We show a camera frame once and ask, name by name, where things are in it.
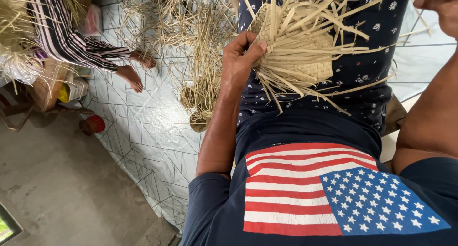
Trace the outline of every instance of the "person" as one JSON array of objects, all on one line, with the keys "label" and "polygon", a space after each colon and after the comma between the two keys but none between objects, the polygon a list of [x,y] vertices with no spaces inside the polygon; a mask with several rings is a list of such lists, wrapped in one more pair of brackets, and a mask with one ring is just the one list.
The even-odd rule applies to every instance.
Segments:
[{"label": "person", "polygon": [[[407,1],[384,0],[364,10],[363,32],[381,36],[357,45],[397,41],[387,34],[399,30],[396,16],[402,17]],[[458,39],[458,0],[414,5],[436,11],[444,33]],[[352,117],[315,107],[307,97],[279,114],[252,92],[258,89],[251,65],[267,44],[251,44],[256,34],[244,31],[245,8],[239,8],[240,34],[224,48],[221,92],[189,184],[182,245],[456,245],[458,49],[405,118],[392,174],[379,161],[389,87],[333,97],[347,101]],[[356,16],[346,24],[353,21],[363,20]],[[390,49],[389,57],[383,51],[348,56],[338,63],[340,72],[334,69],[332,83],[351,76],[355,83],[346,87],[357,87],[385,77]]]},{"label": "person", "polygon": [[36,18],[39,44],[45,53],[59,61],[114,73],[125,79],[136,92],[142,92],[140,77],[132,66],[118,66],[112,60],[134,60],[144,68],[153,68],[156,61],[140,51],[115,47],[83,36],[72,25],[64,0],[28,0]]}]

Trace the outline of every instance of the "foot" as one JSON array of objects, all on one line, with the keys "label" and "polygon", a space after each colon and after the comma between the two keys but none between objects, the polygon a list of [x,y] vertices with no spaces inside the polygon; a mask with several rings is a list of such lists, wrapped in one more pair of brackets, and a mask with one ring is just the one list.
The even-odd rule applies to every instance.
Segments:
[{"label": "foot", "polygon": [[156,60],[154,60],[154,58],[151,56],[145,56],[137,50],[130,53],[130,59],[139,62],[144,68],[151,69],[156,66]]},{"label": "foot", "polygon": [[143,90],[143,84],[141,84],[140,76],[138,76],[133,67],[118,66],[118,71],[116,74],[126,80],[136,93],[140,93]]}]

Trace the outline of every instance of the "red stripe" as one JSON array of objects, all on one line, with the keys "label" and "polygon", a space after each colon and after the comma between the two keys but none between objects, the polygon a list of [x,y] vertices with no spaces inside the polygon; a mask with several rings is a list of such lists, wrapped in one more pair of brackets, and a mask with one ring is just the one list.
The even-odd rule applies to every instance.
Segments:
[{"label": "red stripe", "polygon": [[338,224],[287,225],[276,223],[255,223],[245,221],[244,232],[278,234],[285,236],[341,236]]},{"label": "red stripe", "polygon": [[366,162],[363,162],[361,160],[356,160],[356,159],[351,159],[351,158],[344,158],[344,159],[336,159],[336,160],[330,160],[330,161],[324,161],[324,162],[319,162],[319,163],[314,163],[310,165],[291,165],[291,164],[280,164],[280,163],[262,163],[259,164],[253,168],[251,168],[248,172],[250,173],[250,176],[255,175],[257,172],[259,172],[261,169],[264,168],[270,168],[270,169],[280,169],[280,170],[289,170],[289,171],[296,171],[296,172],[308,172],[308,171],[314,171],[317,169],[321,169],[323,167],[329,167],[329,166],[334,166],[338,164],[345,164],[345,163],[350,163],[354,162],[356,164],[359,164],[362,167],[369,168],[371,170],[376,170],[376,166],[368,164]]},{"label": "red stripe", "polygon": [[337,144],[337,143],[292,143],[292,144],[284,144],[284,145],[278,145],[266,149],[260,149],[256,150],[253,152],[250,152],[246,155],[247,158],[252,157],[257,154],[265,154],[265,153],[275,153],[279,151],[287,151],[287,150],[301,150],[301,149],[335,149],[335,148],[340,148],[340,149],[354,149],[355,148],[342,145],[342,144]]},{"label": "red stripe", "polygon": [[309,185],[321,183],[318,176],[309,178],[291,178],[291,177],[280,177],[270,175],[256,175],[246,179],[246,183],[249,182],[269,182],[269,183],[281,183],[281,184],[295,184],[295,185]]},{"label": "red stripe", "polygon": [[335,155],[341,155],[341,154],[351,155],[351,156],[355,156],[358,158],[375,161],[373,158],[371,158],[368,155],[364,155],[363,153],[359,153],[359,152],[351,152],[351,151],[327,151],[327,152],[321,152],[321,153],[316,153],[316,154],[311,154],[311,155],[286,155],[286,156],[276,155],[277,153],[279,152],[272,153],[272,155],[269,155],[269,156],[251,159],[246,162],[246,165],[249,166],[250,164],[256,161],[260,161],[263,159],[308,160],[308,159],[313,159],[313,158],[328,157],[328,156],[335,156]]},{"label": "red stripe", "polygon": [[276,212],[294,215],[332,214],[331,206],[295,206],[288,204],[245,202],[245,211]]},{"label": "red stripe", "polygon": [[317,190],[313,192],[297,192],[288,190],[245,190],[246,197],[288,197],[295,199],[316,199],[325,197],[324,190]]}]

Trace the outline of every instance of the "plastic basket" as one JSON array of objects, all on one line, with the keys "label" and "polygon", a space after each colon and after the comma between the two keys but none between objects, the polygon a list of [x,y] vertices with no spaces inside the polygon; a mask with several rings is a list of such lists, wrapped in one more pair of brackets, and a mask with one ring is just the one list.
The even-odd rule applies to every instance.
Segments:
[{"label": "plastic basket", "polygon": [[73,84],[67,83],[70,88],[69,101],[76,99],[80,100],[88,93],[89,84],[81,77],[73,79]]}]

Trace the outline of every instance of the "blue canton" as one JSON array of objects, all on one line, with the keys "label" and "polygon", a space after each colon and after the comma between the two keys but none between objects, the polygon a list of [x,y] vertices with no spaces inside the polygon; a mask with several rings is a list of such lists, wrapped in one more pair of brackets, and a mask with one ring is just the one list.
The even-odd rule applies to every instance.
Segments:
[{"label": "blue canton", "polygon": [[359,167],[320,179],[343,235],[417,234],[450,228],[395,175]]}]

